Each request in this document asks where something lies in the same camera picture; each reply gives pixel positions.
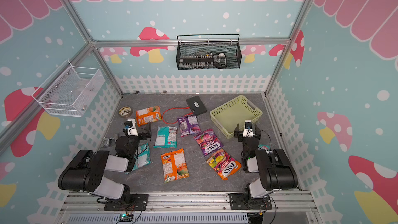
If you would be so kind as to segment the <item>teal mint candy bag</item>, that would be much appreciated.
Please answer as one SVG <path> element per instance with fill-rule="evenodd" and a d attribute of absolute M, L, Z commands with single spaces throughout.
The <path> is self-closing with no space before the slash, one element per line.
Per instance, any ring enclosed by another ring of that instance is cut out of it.
<path fill-rule="evenodd" d="M 176 126 L 158 127 L 154 148 L 176 148 L 177 130 Z"/>

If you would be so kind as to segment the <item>purple Fox's candy bag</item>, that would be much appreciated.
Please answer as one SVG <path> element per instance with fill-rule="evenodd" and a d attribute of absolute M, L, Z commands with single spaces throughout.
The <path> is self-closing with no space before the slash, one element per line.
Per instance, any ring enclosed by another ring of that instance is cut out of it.
<path fill-rule="evenodd" d="M 194 137 L 204 157 L 224 147 L 213 129 L 208 129 Z"/>

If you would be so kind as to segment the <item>orange Fox's fruits candy bag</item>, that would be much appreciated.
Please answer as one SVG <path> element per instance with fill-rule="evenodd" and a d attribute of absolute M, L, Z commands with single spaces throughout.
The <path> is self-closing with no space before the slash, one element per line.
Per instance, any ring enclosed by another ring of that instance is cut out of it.
<path fill-rule="evenodd" d="M 234 159 L 224 149 L 214 152 L 207 164 L 220 176 L 222 180 L 228 180 L 228 177 L 241 169 L 241 163 Z"/>

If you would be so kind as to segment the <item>orange mango candy bag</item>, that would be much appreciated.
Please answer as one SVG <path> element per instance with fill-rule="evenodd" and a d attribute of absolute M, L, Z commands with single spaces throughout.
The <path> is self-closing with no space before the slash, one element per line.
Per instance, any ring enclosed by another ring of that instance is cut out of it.
<path fill-rule="evenodd" d="M 161 155 L 164 183 L 190 176 L 183 148 Z"/>

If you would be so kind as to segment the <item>teal Fox's candy bag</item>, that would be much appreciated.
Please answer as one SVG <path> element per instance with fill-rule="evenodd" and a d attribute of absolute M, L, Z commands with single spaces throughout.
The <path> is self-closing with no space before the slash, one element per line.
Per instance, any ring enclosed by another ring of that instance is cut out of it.
<path fill-rule="evenodd" d="M 270 147 L 268 145 L 259 145 L 258 148 L 262 150 L 270 150 Z"/>

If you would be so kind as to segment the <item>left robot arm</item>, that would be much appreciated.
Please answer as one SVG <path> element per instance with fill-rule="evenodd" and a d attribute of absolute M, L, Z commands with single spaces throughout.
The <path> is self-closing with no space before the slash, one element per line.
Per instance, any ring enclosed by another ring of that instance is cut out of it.
<path fill-rule="evenodd" d="M 134 119 L 128 119 L 123 133 L 115 142 L 115 155 L 109 150 L 80 150 L 59 176 L 58 187 L 97 196 L 105 211 L 144 211 L 147 194 L 132 194 L 128 185 L 117 183 L 104 173 L 130 173 L 139 168 L 139 157 L 149 150 L 147 144 L 141 146 L 140 142 L 152 137 L 151 124 L 137 127 Z"/>

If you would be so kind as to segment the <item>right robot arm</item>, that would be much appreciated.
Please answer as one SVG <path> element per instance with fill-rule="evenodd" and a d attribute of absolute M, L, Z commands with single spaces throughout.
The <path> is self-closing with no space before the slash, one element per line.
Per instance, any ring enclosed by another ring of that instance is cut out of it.
<path fill-rule="evenodd" d="M 296 172 L 283 149 L 259 148 L 261 133 L 251 121 L 246 121 L 242 130 L 239 125 L 234 130 L 234 137 L 242 143 L 243 171 L 259 177 L 248 183 L 243 193 L 230 194 L 232 210 L 267 211 L 272 209 L 271 194 L 298 186 Z"/>

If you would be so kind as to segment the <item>green plastic basket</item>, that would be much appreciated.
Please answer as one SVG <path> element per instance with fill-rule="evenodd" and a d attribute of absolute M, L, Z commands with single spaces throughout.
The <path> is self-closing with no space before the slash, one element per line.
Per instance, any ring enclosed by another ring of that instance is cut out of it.
<path fill-rule="evenodd" d="M 234 137 L 237 125 L 239 125 L 241 131 L 246 120 L 256 123 L 262 114 L 263 112 L 243 95 L 239 95 L 210 111 L 212 122 L 228 140 Z"/>

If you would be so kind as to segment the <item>orange candy bag far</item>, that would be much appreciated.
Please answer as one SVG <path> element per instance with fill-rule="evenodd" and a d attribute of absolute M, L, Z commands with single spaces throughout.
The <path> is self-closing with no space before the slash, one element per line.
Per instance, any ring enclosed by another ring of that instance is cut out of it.
<path fill-rule="evenodd" d="M 138 126 L 146 125 L 150 122 L 162 120 L 161 110 L 159 106 L 149 107 L 136 111 L 136 121 Z"/>

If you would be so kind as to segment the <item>teal candy bag left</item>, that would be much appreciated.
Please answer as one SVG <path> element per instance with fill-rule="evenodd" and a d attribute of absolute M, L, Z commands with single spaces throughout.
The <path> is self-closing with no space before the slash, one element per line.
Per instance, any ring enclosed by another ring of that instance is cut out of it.
<path fill-rule="evenodd" d="M 151 164 L 149 144 L 145 143 L 138 147 L 135 165 L 132 171 L 138 170 Z"/>

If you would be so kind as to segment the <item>metal fitting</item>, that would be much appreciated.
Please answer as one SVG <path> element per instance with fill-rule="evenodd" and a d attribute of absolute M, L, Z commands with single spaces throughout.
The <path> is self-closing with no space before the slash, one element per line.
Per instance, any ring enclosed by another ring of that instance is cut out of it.
<path fill-rule="evenodd" d="M 113 143 L 115 143 L 118 138 L 119 138 L 119 134 L 118 133 L 114 134 L 111 137 L 104 137 L 103 138 L 103 147 L 105 147 L 105 148 L 111 147 L 111 145 Z"/>

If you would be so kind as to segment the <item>black box device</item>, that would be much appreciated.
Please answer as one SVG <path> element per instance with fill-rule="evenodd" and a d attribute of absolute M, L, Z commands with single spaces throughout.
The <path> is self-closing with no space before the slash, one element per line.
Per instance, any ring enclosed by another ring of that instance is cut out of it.
<path fill-rule="evenodd" d="M 198 95 L 186 99 L 186 102 L 193 115 L 199 116 L 207 113 L 207 108 Z"/>

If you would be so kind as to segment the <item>green circuit board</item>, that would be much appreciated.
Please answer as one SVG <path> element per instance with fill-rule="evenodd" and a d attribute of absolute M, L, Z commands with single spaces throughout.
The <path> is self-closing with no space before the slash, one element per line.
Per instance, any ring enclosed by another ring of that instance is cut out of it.
<path fill-rule="evenodd" d="M 120 214 L 119 215 L 119 219 L 117 221 L 117 224 L 118 223 L 124 223 L 124 222 L 130 223 L 130 222 L 133 221 L 133 218 L 134 218 L 134 214 L 126 214 L 126 213 Z"/>

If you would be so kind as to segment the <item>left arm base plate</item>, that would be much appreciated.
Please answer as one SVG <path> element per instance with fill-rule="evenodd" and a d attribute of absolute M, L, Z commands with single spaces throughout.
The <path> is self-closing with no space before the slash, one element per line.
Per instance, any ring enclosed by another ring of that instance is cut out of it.
<path fill-rule="evenodd" d="M 119 200 L 107 200 L 104 211 L 145 211 L 148 194 L 130 194 Z"/>

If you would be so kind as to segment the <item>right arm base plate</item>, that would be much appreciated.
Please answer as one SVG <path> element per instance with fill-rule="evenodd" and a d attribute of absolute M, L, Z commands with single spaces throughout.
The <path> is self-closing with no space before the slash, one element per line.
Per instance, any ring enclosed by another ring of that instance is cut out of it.
<path fill-rule="evenodd" d="M 272 203 L 270 197 L 252 198 L 246 193 L 231 193 L 226 195 L 226 202 L 229 203 L 231 210 L 271 210 Z"/>

